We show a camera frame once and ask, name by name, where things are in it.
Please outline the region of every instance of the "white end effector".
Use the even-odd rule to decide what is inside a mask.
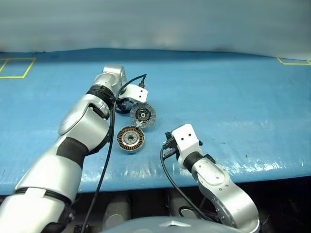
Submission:
[[[117,65],[106,65],[100,75],[98,75],[93,85],[107,87],[114,96],[126,84],[124,67]],[[146,102],[148,91],[134,84],[129,84],[119,95],[119,99],[132,99],[138,102]]]
[[[193,127],[185,124],[166,133],[166,137],[163,147],[176,149],[179,165],[191,172],[201,193],[213,203],[221,223],[245,233],[258,233],[259,214],[254,202],[210,155],[203,155],[202,142]]]

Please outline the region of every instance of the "shiny metal surface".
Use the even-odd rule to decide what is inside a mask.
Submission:
[[[117,141],[121,149],[128,153],[135,153],[143,146],[145,136],[136,126],[126,126],[118,132]]]
[[[130,112],[131,120],[139,128],[149,128],[156,120],[156,111],[148,103],[136,103]]]
[[[259,214],[254,202],[232,182],[224,168],[203,158],[193,165],[191,173],[223,224],[245,233],[259,232]]]
[[[36,192],[9,196],[0,206],[0,232],[41,233],[50,222],[58,222],[64,207],[62,201]]]
[[[91,151],[105,138],[108,130],[107,121],[88,108],[81,120],[64,136],[78,140]]]
[[[101,112],[104,114],[105,118],[109,117],[110,110],[108,105],[104,102],[104,104],[100,107]]]
[[[54,145],[39,157],[15,189],[38,187],[62,194],[74,202],[82,170],[76,162],[57,156],[56,151]]]
[[[94,95],[83,95],[81,99],[73,106],[73,108],[66,114],[58,133],[63,135],[72,129],[75,124],[83,117],[84,113],[88,109],[89,104],[94,104],[99,109],[104,107],[104,114],[107,114],[107,110],[104,106],[104,101]]]
[[[94,85],[102,85],[109,88],[114,95],[126,83],[124,67],[118,65],[105,65],[101,74],[95,80]]]
[[[126,221],[102,233],[242,233],[202,219],[186,217],[143,217]]]
[[[102,221],[102,229],[119,225],[131,219],[131,204],[128,193],[122,192],[114,195],[107,205]]]

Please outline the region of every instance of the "blue plastic cover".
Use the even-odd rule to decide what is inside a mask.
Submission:
[[[234,182],[311,175],[311,66],[277,58],[213,52],[80,50],[0,53],[0,194],[12,193],[32,162],[57,138],[59,124],[105,64],[125,66],[128,80],[147,73],[148,102],[157,118],[145,145],[126,154],[114,142],[101,190],[171,186],[159,160],[165,132],[191,123],[203,152]],[[116,128],[131,125],[116,117]],[[88,156],[81,192],[94,191],[108,146]],[[174,157],[167,167],[180,186],[196,185]]]

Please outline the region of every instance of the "floor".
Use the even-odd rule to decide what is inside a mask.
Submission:
[[[261,233],[308,233],[311,231],[311,177],[243,183],[239,186],[251,196],[259,209]],[[197,187],[183,190],[192,200],[202,198]],[[169,213],[165,207],[165,194],[165,189],[130,191],[132,218],[167,216]],[[99,232],[105,207],[113,195],[113,192],[99,195],[89,221],[90,233]],[[74,205],[77,216],[68,225],[65,233],[73,233],[74,226],[83,223],[91,198],[92,193],[82,194],[79,197]],[[211,208],[210,203],[206,201],[203,208]]]
[[[128,79],[148,74],[156,120],[139,152],[113,143],[101,191],[170,187],[159,151],[164,133],[185,123],[236,183],[311,175],[311,62],[295,62],[160,50],[0,53],[0,194],[11,194],[55,142],[63,117],[107,64],[123,65]],[[117,114],[115,132],[131,124]],[[79,192],[95,191],[107,150],[85,159]],[[196,185],[174,158],[167,167],[180,186]]]

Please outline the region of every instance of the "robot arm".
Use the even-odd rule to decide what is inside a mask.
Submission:
[[[106,66],[90,90],[65,116],[56,142],[44,152],[0,206],[0,232],[62,232],[73,217],[71,204],[80,185],[84,158],[110,139],[107,123],[124,68]],[[145,102],[147,90],[129,84],[119,96]]]
[[[187,169],[198,182],[201,193],[209,199],[222,224],[245,233],[257,233],[260,229],[258,210],[251,198],[236,186],[228,172],[209,156],[203,156],[198,140],[190,124],[166,133],[165,148],[175,148],[178,163]]]

